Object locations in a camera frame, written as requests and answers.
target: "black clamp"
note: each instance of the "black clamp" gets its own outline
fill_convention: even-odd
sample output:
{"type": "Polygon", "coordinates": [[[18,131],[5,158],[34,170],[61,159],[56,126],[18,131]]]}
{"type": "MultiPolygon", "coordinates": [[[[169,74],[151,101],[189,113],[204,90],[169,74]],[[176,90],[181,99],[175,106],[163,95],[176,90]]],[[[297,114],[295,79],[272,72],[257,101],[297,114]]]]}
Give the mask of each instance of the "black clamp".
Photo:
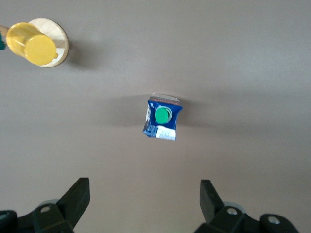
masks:
{"type": "Polygon", "coordinates": [[[0,233],[73,233],[89,202],[89,179],[80,178],[56,204],[19,218],[15,211],[0,211],[0,233]]]}
{"type": "Polygon", "coordinates": [[[209,180],[201,180],[200,206],[206,223],[195,233],[299,233],[282,216],[266,214],[256,221],[236,207],[225,206],[209,180]]]}

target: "wooden coaster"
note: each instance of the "wooden coaster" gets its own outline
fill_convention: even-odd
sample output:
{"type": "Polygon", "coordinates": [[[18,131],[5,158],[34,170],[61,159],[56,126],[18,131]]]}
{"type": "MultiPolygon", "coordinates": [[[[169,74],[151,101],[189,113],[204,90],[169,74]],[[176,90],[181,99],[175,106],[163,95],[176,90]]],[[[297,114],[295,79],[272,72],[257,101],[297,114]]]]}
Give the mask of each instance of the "wooden coaster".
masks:
{"type": "Polygon", "coordinates": [[[58,57],[40,67],[49,68],[61,64],[67,57],[69,49],[68,38],[65,31],[57,23],[46,18],[36,18],[29,23],[35,25],[44,35],[51,38],[56,45],[58,57]]]}

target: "teal object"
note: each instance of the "teal object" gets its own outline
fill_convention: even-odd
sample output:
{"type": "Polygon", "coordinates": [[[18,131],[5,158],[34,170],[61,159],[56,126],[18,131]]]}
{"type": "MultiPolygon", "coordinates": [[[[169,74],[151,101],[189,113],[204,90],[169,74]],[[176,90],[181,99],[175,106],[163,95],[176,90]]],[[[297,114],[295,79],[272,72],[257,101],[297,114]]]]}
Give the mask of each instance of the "teal object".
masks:
{"type": "Polygon", "coordinates": [[[6,44],[2,41],[2,36],[0,33],[0,50],[4,50],[5,49],[6,44]]]}

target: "metal screw head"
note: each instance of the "metal screw head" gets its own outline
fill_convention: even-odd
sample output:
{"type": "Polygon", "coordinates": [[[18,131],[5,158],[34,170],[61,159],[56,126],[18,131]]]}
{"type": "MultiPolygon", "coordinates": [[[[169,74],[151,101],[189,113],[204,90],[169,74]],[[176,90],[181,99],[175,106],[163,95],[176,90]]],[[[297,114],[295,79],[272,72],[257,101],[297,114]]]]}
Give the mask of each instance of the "metal screw head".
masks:
{"type": "Polygon", "coordinates": [[[238,214],[238,211],[236,209],[233,209],[233,208],[227,209],[227,212],[231,215],[237,215],[238,214]]]}
{"type": "Polygon", "coordinates": [[[278,225],[278,224],[281,223],[280,220],[279,220],[278,218],[274,217],[274,216],[269,216],[269,217],[268,217],[268,220],[269,220],[269,222],[271,222],[272,224],[276,224],[276,225],[278,225]]]}
{"type": "Polygon", "coordinates": [[[41,210],[40,210],[40,212],[41,213],[44,213],[44,212],[48,212],[50,210],[50,207],[49,206],[45,206],[45,207],[43,207],[41,210]]]}

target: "green cap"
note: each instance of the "green cap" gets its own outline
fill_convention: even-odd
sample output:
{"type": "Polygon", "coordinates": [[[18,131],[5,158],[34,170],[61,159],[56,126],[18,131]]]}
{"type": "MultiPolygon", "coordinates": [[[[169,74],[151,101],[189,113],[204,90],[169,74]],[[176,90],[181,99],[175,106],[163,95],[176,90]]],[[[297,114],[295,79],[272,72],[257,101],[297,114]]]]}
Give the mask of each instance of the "green cap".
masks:
{"type": "Polygon", "coordinates": [[[159,107],[155,111],[155,120],[158,124],[163,125],[169,122],[172,118],[172,112],[169,108],[159,107]]]}

